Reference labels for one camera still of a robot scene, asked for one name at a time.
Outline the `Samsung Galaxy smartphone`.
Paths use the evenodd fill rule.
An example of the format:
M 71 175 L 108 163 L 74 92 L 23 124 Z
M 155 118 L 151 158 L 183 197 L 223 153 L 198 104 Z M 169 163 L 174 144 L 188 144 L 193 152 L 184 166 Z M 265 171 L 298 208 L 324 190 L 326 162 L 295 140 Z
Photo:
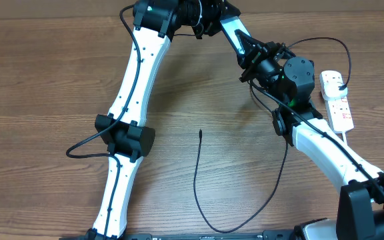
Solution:
M 220 20 L 222 31 L 235 50 L 236 54 L 244 55 L 245 50 L 243 49 L 239 34 L 251 36 L 239 17 L 230 17 L 228 19 Z

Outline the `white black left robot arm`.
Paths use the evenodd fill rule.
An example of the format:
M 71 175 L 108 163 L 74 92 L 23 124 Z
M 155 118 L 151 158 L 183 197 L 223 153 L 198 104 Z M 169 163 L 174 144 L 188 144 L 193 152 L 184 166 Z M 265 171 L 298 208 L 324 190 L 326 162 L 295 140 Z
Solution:
M 198 38 L 214 35 L 222 22 L 240 16 L 228 1 L 137 1 L 133 5 L 133 44 L 118 96 L 108 114 L 95 121 L 107 144 L 109 171 L 101 208 L 86 239 L 120 239 L 136 172 L 155 139 L 146 127 L 147 107 L 159 66 L 176 30 L 186 25 Z

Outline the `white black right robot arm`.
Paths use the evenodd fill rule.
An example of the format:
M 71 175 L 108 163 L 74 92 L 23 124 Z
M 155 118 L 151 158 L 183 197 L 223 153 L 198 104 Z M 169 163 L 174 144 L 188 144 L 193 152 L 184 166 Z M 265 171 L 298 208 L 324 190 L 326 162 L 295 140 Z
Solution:
M 339 192 L 337 218 L 299 225 L 297 238 L 384 239 L 384 172 L 342 142 L 312 104 L 314 63 L 242 30 L 235 36 L 243 50 L 240 80 L 278 103 L 276 133 L 306 154 Z

